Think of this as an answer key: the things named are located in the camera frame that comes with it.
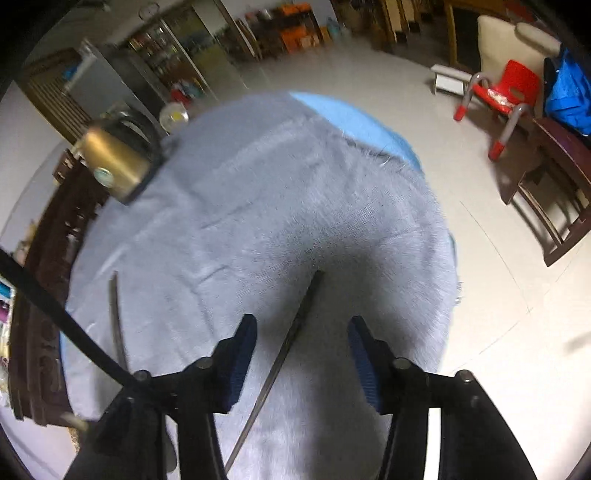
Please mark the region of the dark wooden sideboard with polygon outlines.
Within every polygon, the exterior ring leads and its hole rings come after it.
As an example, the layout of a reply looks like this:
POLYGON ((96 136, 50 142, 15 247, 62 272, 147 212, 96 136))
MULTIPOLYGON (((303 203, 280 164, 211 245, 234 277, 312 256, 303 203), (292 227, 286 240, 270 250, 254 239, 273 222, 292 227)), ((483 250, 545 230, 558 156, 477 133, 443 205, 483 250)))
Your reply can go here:
POLYGON ((82 161, 62 155, 62 180, 50 198, 23 264, 8 338, 8 393, 18 420, 67 427, 72 414, 59 326, 73 265, 108 194, 82 161))

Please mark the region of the grey table cloth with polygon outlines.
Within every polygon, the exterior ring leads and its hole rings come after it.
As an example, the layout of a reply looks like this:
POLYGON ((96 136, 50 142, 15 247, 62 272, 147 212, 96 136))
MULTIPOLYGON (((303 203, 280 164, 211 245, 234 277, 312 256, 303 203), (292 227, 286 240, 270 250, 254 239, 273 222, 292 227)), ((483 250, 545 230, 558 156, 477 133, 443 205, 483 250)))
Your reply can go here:
POLYGON ((290 93, 246 96, 164 142, 132 203, 109 200, 72 269, 68 312, 114 349, 108 283, 132 370, 162 375, 256 317, 242 395, 216 421, 229 453, 315 271, 310 316, 229 473, 233 479, 372 479, 389 421, 363 396, 346 326, 358 315, 427 371, 459 296, 452 235, 424 174, 342 134, 290 93))

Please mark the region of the blue bag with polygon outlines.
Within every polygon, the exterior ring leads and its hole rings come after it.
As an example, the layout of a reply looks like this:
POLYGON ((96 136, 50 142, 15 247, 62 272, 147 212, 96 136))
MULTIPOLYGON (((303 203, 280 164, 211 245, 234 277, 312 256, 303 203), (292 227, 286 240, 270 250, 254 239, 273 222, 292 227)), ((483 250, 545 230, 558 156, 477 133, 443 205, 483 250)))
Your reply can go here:
POLYGON ((544 60, 543 109, 546 116, 590 136, 590 78, 564 46, 557 57, 544 60))

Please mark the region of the red plastic child chair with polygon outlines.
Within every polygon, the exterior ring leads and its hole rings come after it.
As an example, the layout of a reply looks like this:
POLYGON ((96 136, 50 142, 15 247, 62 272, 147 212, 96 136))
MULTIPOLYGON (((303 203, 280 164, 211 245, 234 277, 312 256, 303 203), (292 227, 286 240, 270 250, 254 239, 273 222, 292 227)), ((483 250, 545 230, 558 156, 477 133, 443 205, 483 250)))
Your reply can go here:
POLYGON ((525 65, 509 60, 500 80, 492 84, 485 72, 474 74, 461 104, 458 106, 454 120, 460 122, 465 117, 474 96, 480 99, 496 114, 507 118, 500 136, 492 143, 488 158, 496 162, 504 152, 514 130, 524 116, 532 116, 541 91, 542 80, 525 65))

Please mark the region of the gold electric kettle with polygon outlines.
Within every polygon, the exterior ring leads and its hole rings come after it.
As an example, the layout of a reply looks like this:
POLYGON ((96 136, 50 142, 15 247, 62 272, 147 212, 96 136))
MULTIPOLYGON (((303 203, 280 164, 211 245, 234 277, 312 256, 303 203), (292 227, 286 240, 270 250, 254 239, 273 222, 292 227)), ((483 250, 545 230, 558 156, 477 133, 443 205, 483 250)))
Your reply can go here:
POLYGON ((132 107, 92 121, 78 145, 95 180, 122 204, 141 194, 164 161, 158 130, 132 107))

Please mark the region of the blue round table cover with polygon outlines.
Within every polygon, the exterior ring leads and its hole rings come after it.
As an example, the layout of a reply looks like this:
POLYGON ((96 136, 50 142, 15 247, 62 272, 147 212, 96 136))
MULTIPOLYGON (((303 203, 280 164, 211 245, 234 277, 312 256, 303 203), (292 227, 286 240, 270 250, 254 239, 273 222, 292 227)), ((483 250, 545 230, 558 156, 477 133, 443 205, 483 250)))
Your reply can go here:
POLYGON ((424 174, 421 162, 408 141, 365 111, 342 100, 310 92, 291 91, 290 96, 317 112, 346 137, 399 157, 424 174))

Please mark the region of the dark wooden chair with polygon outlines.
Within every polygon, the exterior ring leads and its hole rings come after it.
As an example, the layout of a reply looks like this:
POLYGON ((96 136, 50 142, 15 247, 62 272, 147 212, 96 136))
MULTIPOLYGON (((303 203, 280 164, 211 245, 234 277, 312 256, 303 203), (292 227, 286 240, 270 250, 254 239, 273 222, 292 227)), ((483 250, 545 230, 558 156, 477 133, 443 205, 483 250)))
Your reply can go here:
POLYGON ((531 209, 549 237, 544 263, 550 267, 590 233, 590 144, 544 117, 533 121, 529 145, 533 158, 517 167, 501 188, 501 199, 509 205, 519 198, 531 209), (554 223, 550 205, 540 199, 543 187, 566 208, 563 226, 554 223))

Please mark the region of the small white fan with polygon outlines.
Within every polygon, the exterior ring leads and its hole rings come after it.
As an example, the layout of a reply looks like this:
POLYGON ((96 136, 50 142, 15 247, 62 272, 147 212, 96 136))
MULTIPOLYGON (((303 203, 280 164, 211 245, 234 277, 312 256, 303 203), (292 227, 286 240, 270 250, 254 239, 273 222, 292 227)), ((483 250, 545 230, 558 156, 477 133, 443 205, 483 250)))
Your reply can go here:
POLYGON ((171 134, 188 123, 189 115, 182 103, 170 102, 160 110, 158 120, 161 128, 171 134))

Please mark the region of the small white step stool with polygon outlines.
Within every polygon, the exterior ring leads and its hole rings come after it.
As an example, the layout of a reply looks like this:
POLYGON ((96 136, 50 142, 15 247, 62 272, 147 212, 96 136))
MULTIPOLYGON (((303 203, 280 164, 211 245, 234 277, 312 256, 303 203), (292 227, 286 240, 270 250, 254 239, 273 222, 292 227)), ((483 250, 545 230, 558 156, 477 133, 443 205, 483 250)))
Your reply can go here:
POLYGON ((434 74, 433 93, 442 91, 463 97, 471 81, 472 75, 441 64, 431 67, 434 74))

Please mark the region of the dark chopstick on cloth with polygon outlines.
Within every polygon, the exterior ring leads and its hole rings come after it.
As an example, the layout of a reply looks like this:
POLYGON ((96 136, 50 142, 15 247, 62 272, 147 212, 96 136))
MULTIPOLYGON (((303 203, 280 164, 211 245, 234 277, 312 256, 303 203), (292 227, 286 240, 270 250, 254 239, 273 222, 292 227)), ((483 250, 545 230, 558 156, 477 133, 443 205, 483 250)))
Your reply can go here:
POLYGON ((118 295, 118 273, 113 272, 109 280, 109 311, 111 321, 111 331, 113 337, 113 344, 115 350, 115 358, 118 365, 126 372, 129 371, 128 362, 124 347, 123 334, 121 328, 121 319, 119 312, 119 295, 118 295))

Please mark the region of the grey refrigerator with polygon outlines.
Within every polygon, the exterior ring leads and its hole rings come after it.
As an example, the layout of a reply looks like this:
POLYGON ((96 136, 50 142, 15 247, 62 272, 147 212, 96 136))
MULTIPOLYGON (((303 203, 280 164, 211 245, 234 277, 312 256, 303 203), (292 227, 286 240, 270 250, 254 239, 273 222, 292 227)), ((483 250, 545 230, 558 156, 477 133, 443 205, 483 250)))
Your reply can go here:
POLYGON ((81 61, 64 89, 92 119, 128 106, 159 128, 159 114, 170 95, 137 53, 88 40, 78 52, 81 61))

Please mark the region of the dark chopstick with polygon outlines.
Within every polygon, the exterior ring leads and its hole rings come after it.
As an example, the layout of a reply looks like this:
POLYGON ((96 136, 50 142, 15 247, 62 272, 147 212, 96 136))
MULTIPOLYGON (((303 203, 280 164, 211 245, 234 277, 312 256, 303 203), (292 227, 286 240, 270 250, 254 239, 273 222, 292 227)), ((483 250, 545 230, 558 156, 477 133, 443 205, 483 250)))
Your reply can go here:
POLYGON ((121 328, 121 319, 119 312, 119 295, 118 295, 118 273, 113 272, 109 280, 109 311, 111 321, 111 331, 113 337, 113 344, 115 350, 115 358, 118 365, 126 372, 129 371, 128 362, 124 347, 123 334, 121 328))
POLYGON ((312 304, 314 304, 315 301, 315 295, 318 293, 318 288, 320 288, 324 276, 324 271, 317 270, 311 277, 311 283, 308 285, 308 289, 305 291, 304 298, 301 300, 297 313, 291 321, 290 329, 288 329, 287 335, 283 339, 283 344, 280 346, 280 351, 277 353, 276 358, 273 361, 270 372, 267 374, 262 388, 260 388, 259 395, 256 397, 256 402, 252 407, 252 411, 249 413, 249 418, 245 421, 245 425, 242 427, 242 432, 240 432, 238 440, 236 440, 235 446, 233 446, 228 456, 228 460, 226 460, 224 464, 225 474, 228 474, 229 471, 231 471, 246 439, 249 437, 253 425, 256 423, 256 419, 259 418, 259 414, 262 412, 267 398, 269 398, 270 391, 273 389, 273 385, 276 382, 277 377, 280 375, 280 370, 283 368, 283 364, 287 360, 287 356, 290 354, 290 350, 294 346, 297 336, 300 334, 301 329, 303 329, 305 322, 307 322, 312 304))

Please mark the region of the beige sofa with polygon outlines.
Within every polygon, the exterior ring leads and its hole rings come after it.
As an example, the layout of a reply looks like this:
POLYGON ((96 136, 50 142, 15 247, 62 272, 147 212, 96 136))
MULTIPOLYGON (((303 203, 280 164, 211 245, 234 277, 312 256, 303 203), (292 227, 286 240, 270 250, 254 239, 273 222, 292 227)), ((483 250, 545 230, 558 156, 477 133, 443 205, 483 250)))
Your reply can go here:
MULTIPOLYGON (((478 23, 478 48, 480 71, 492 83, 497 83, 506 64, 515 60, 526 66, 544 84, 544 60, 557 57, 561 42, 545 31, 525 22, 516 25, 496 17, 480 15, 478 23)), ((534 108, 535 116, 543 114, 544 87, 541 87, 534 108)))

